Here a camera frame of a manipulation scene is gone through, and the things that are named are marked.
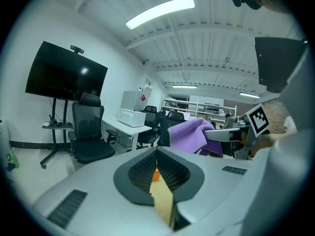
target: mesh chair backrest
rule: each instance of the mesh chair backrest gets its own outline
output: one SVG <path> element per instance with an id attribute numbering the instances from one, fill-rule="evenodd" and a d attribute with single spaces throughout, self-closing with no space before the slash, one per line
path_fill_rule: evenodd
<path id="1" fill-rule="evenodd" d="M 74 133 L 78 140 L 93 140 L 102 137 L 101 124 L 104 107 L 72 104 Z"/>
<path id="2" fill-rule="evenodd" d="M 155 106 L 146 106 L 144 108 L 144 111 L 151 112 L 151 113 L 157 113 L 158 112 L 157 107 L 155 107 Z"/>
<path id="3" fill-rule="evenodd" d="M 146 113 L 146 119 L 144 121 L 144 125 L 151 127 L 152 129 L 155 129 L 158 126 L 158 114 L 147 112 L 144 110 L 142 112 Z"/>
<path id="4" fill-rule="evenodd" d="M 167 118 L 169 120 L 175 120 L 175 121 L 185 121 L 185 117 L 183 113 L 178 112 L 169 112 L 167 115 Z"/>
<path id="5" fill-rule="evenodd" d="M 169 127 L 171 127 L 172 123 L 171 120 L 167 119 L 167 118 L 161 118 L 160 119 L 160 138 L 157 142 L 158 146 L 170 146 L 170 142 L 169 142 L 169 133 L 167 131 L 167 129 Z"/>

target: black tv screen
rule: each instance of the black tv screen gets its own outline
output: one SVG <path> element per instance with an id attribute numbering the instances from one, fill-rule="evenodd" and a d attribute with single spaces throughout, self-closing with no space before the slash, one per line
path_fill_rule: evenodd
<path id="1" fill-rule="evenodd" d="M 77 101 L 83 93 L 100 96 L 107 67 L 57 45 L 43 42 L 25 92 Z"/>

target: black office chair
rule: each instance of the black office chair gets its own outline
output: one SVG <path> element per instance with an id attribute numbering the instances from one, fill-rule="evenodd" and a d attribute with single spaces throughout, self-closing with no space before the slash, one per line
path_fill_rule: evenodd
<path id="1" fill-rule="evenodd" d="M 214 122 L 214 121 L 212 121 L 212 122 L 210 122 L 211 124 L 212 124 L 212 126 L 215 128 L 215 129 L 217 129 L 217 124 Z"/>
<path id="2" fill-rule="evenodd" d="M 158 134 L 158 113 L 152 113 L 143 110 L 143 113 L 146 113 L 146 119 L 144 125 L 151 127 L 152 129 L 142 132 L 138 136 L 138 143 L 140 144 L 137 148 L 147 148 L 148 146 L 143 146 L 143 144 L 150 144 L 153 147 L 153 143 L 157 140 Z"/>
<path id="3" fill-rule="evenodd" d="M 185 122 L 184 114 L 178 112 L 169 112 L 166 118 L 161 119 L 160 138 L 157 142 L 158 146 L 170 146 L 168 128 Z"/>
<path id="4" fill-rule="evenodd" d="M 162 110 L 158 113 L 160 116 L 166 116 L 166 111 L 165 110 Z"/>
<path id="5" fill-rule="evenodd" d="M 149 113 L 155 113 L 155 114 L 158 113 L 158 109 L 155 106 L 146 106 L 144 108 L 144 111 L 149 112 Z"/>
<path id="6" fill-rule="evenodd" d="M 68 132 L 71 150 L 79 163 L 91 163 L 115 154 L 102 137 L 101 123 L 104 107 L 100 98 L 84 93 L 72 104 L 74 131 Z"/>

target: ceiling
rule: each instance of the ceiling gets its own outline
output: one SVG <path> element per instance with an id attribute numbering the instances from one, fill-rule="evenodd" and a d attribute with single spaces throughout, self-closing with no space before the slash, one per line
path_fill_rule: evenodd
<path id="1" fill-rule="evenodd" d="M 240 92 L 275 98 L 258 83 L 254 37 L 303 39 L 296 20 L 232 0 L 194 0 L 195 8 L 164 15 L 130 30 L 125 23 L 170 0 L 56 0 L 107 29 L 142 63 L 153 67 L 171 95 L 249 102 Z M 172 85 L 197 85 L 177 89 Z"/>

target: chair armrest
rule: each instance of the chair armrest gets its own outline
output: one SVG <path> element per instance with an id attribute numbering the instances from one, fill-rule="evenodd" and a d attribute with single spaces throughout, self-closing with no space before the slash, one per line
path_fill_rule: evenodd
<path id="1" fill-rule="evenodd" d="M 75 136 L 74 131 L 69 131 L 69 132 L 68 132 L 68 137 L 69 137 L 69 140 L 70 140 L 71 142 L 75 142 L 75 141 L 77 140 L 77 137 Z"/>
<path id="2" fill-rule="evenodd" d="M 155 137 L 152 137 L 148 140 L 149 144 L 152 144 L 156 141 L 156 138 Z"/>
<path id="3" fill-rule="evenodd" d="M 113 137 L 118 136 L 118 134 L 117 134 L 115 131 L 113 131 L 113 130 L 106 129 L 106 132 L 107 132 L 108 134 L 110 134 L 111 136 L 113 136 Z"/>

